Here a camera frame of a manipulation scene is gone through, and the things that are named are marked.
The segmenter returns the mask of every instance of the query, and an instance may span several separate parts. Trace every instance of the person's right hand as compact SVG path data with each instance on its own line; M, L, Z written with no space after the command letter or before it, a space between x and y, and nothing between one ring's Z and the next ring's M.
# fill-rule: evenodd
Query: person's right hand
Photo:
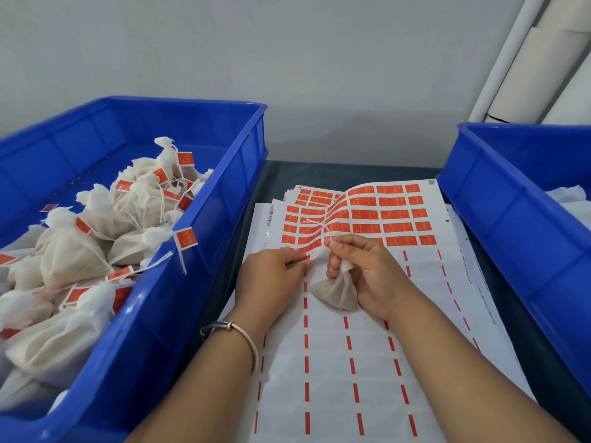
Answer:
M342 260L353 263L351 278L358 301L366 311L390 321L404 297L418 292L388 250L371 239L357 234L327 238L330 249L326 276L336 278Z

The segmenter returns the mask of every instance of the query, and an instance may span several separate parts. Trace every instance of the person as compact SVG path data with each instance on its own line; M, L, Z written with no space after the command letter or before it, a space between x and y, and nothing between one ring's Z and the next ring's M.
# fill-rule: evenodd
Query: person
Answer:
M326 275L353 263L359 304L387 320L449 442L574 442L574 437L469 343L406 276L388 250L357 235L333 237ZM295 300L310 262L289 249L249 255L236 281L234 321L261 348ZM253 353L235 329L212 333L127 443L233 441Z

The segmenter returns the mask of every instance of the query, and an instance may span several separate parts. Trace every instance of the blue plastic bin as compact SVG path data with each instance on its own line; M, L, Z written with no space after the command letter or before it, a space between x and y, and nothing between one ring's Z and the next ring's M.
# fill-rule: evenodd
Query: blue plastic bin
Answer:
M106 186L133 158L156 157L154 138L192 151L196 168L214 168L176 229L199 244L173 240L148 270L97 344L63 402L0 414L0 442L121 442L167 392L176 364L268 151L263 104L109 97L66 111L0 141L0 247L46 217L47 204L82 206L76 193Z
M591 231L544 191L591 194L591 127L466 123L438 176L591 395Z

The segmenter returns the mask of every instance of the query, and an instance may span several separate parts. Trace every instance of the table surface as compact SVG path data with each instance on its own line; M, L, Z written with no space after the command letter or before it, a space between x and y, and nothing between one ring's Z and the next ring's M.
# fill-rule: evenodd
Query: table surface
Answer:
M434 178L439 171L436 168L398 166L266 162L216 276L201 317L181 357L175 379L183 372L201 345L199 329L218 319L234 290L255 203L271 202L273 198L283 199L285 191L295 185L345 191L352 186L369 182ZM466 229L501 320L505 324L537 401L578 439L591 442L591 399L562 362L478 239L468 228Z

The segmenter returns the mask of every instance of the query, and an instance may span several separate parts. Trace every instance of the person's left hand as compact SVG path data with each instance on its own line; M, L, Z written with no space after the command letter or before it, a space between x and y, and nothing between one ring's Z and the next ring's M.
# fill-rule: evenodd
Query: person's left hand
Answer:
M229 318L254 327L264 335L296 298L312 262L291 249L262 250L242 263L236 280L236 304Z

